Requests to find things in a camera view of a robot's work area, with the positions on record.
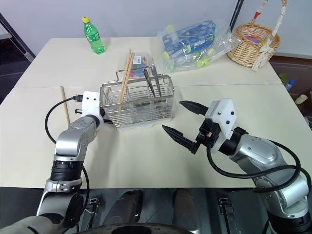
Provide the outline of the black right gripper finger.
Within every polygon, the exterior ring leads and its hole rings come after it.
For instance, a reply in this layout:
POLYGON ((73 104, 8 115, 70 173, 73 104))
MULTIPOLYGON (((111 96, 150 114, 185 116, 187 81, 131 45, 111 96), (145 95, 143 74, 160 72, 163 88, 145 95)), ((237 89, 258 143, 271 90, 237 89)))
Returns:
POLYGON ((208 107, 192 101, 183 100, 179 102, 183 107, 185 107, 187 110, 197 114, 197 115, 205 115, 208 111, 208 107))
POLYGON ((174 128, 171 128, 165 125, 162 125, 162 128, 175 142, 187 148, 192 154, 194 155, 196 154, 198 148, 201 145, 200 141, 197 140, 196 142, 193 142, 189 140, 188 138, 184 137, 182 132, 174 128))

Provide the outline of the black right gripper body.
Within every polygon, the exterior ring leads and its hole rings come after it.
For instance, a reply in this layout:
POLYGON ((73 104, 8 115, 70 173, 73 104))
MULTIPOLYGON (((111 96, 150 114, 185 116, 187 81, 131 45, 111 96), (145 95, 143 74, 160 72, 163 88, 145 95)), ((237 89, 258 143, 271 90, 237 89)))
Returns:
POLYGON ((220 132, 221 129, 218 123, 213 122, 211 119, 204 120, 195 139, 194 148, 198 149, 202 144, 211 149, 219 138, 220 132))

